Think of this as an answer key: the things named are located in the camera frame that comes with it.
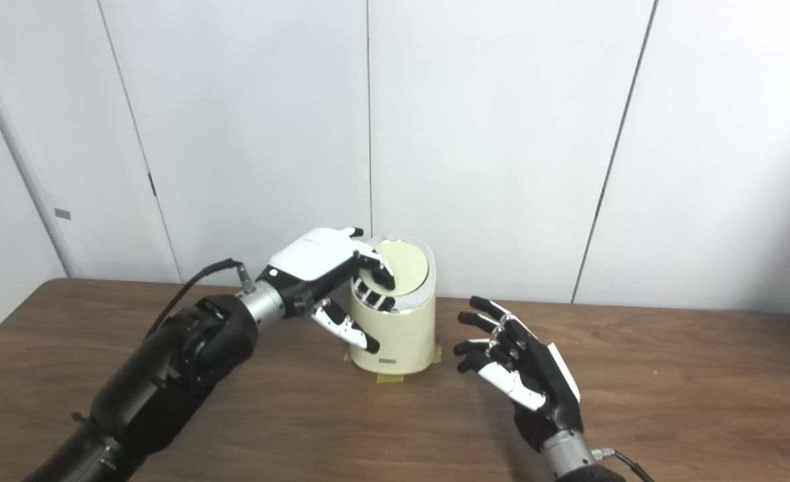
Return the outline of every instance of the cream cylindrical container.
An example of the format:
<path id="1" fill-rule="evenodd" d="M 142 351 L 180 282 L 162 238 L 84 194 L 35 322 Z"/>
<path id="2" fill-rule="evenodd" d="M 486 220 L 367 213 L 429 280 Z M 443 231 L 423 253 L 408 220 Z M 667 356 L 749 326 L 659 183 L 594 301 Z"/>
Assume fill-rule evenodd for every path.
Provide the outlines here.
<path id="1" fill-rule="evenodd" d="M 407 235 L 387 234 L 367 241 L 389 263 L 395 289 L 374 282 L 362 270 L 351 282 L 350 317 L 380 342 L 370 354 L 350 348 L 350 357 L 362 369 L 388 375 L 406 375 L 428 368 L 436 348 L 436 266 L 428 245 Z"/>

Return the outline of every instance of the wooden table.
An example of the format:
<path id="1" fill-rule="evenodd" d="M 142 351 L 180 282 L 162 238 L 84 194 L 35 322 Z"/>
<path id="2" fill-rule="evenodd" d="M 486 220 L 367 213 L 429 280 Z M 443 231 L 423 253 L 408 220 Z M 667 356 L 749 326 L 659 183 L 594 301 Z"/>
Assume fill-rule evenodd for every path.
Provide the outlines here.
<path id="1" fill-rule="evenodd" d="M 0 481 L 70 435 L 68 414 L 88 411 L 175 290 L 55 280 L 1 324 Z M 234 291 L 198 287 L 186 303 Z M 438 305 L 442 362 L 401 384 L 343 361 L 344 344 L 310 321 L 281 321 L 134 480 L 549 480 L 505 397 L 455 370 L 451 346 L 477 335 L 455 321 L 466 302 Z M 506 306 L 564 354 L 592 446 L 657 482 L 790 480 L 790 315 Z"/>

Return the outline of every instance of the yellow tape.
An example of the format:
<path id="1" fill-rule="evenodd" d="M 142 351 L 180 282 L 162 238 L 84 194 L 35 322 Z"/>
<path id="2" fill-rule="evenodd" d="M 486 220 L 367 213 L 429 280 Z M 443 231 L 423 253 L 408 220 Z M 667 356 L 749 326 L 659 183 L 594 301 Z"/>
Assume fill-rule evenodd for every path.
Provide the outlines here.
<path id="1" fill-rule="evenodd" d="M 377 374 L 378 384 L 400 384 L 403 381 L 404 375 L 384 375 L 382 373 Z"/>

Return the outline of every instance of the round lid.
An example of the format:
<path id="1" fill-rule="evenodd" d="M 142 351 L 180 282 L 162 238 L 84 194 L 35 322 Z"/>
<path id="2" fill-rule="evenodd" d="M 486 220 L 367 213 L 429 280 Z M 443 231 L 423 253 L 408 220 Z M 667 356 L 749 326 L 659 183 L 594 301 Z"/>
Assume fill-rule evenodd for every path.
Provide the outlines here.
<path id="1" fill-rule="evenodd" d="M 371 272 L 367 269 L 361 271 L 360 277 L 371 291 L 389 297 L 404 296 L 413 293 L 422 286 L 428 278 L 428 259 L 425 253 L 410 243 L 404 241 L 383 241 L 374 247 L 380 256 L 386 259 L 392 274 L 395 276 L 395 289 L 387 290 L 374 282 Z"/>

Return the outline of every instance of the robotic arm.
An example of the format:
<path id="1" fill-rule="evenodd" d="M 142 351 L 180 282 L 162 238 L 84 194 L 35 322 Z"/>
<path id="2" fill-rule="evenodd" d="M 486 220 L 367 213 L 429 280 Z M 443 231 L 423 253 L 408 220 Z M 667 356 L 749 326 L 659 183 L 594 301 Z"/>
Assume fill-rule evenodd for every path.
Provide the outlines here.
<path id="1" fill-rule="evenodd" d="M 469 306 L 489 315 L 463 311 L 460 323 L 491 338 L 468 339 L 454 347 L 461 373 L 475 372 L 514 401 L 520 436 L 544 455 L 558 482 L 624 482 L 597 461 L 617 457 L 644 482 L 654 482 L 639 466 L 613 449 L 592 451 L 582 437 L 579 388 L 554 344 L 544 345 L 507 309 L 474 296 Z"/>
<path id="2" fill-rule="evenodd" d="M 252 356 L 260 330 L 288 317 L 311 317 L 339 338 L 376 353 L 367 335 L 328 295 L 359 269 L 394 288 L 392 269 L 353 238 L 362 230 L 314 229 L 276 253 L 255 280 L 225 260 L 205 268 L 169 302 L 140 347 L 92 401 L 77 431 L 24 482 L 125 482 L 162 451 L 214 386 Z M 243 290 L 208 296 L 165 316 L 200 278 L 236 268 Z"/>

